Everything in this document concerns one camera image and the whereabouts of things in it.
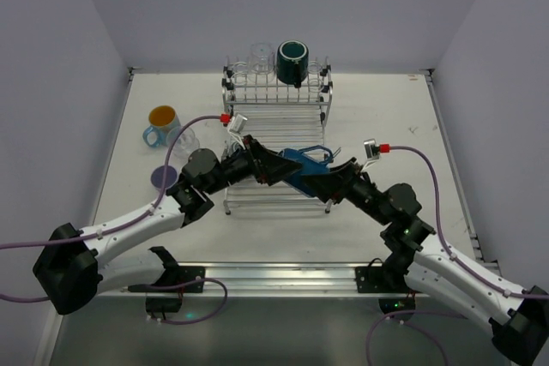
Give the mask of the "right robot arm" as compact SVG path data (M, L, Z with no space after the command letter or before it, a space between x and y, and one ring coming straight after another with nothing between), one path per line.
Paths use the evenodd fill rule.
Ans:
M380 191L354 160L303 183L321 201L349 201L383 226L380 236L390 254L383 276L402 280L476 321L495 348L513 363L531 365L548 340L548 294L496 275L447 243L439 226L419 217L413 188L397 183Z

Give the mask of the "blue butterfly ceramic mug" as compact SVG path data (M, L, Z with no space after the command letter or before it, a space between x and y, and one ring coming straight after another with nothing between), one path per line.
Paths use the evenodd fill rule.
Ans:
M148 115L148 126L142 139L148 147L165 146L167 135L180 125L178 114L169 105L153 108Z

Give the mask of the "dark blue faceted mug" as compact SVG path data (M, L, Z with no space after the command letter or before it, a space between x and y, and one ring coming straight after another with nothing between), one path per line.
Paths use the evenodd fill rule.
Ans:
M316 150L324 152L323 160L313 159L309 155L309 152L313 152ZM286 185L297 190L302 195L310 198L315 198L315 192L302 181L302 177L308 175L327 174L329 172L328 164L334 160L334 153L328 147L315 145L300 149L285 148L279 152L279 155L284 159L300 163L302 166L300 171L297 171L293 173L290 177L285 178L283 182Z

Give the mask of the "clear faceted glass front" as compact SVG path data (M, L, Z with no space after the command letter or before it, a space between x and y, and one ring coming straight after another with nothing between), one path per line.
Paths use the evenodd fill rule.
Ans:
M178 126L172 129L167 137L166 143L172 146L172 155L186 162L189 156L200 148L200 141L196 138L192 128L182 131L183 127Z

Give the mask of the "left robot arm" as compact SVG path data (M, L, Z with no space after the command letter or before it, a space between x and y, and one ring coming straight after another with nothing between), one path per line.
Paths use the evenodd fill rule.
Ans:
M103 224L77 230L67 223L56 228L33 266L33 274L60 315L84 307L102 291L130 282L108 267L120 255L148 239L201 219L214 206L210 196L253 177L272 186L302 165L264 147L252 136L231 156L218 160L207 148L195 150L177 182L144 207Z

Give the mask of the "lilac plastic cup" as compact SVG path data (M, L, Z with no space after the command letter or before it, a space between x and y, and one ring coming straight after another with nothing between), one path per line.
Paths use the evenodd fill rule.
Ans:
M177 181L178 171L171 165L155 168L150 176L151 185L158 191L171 188Z

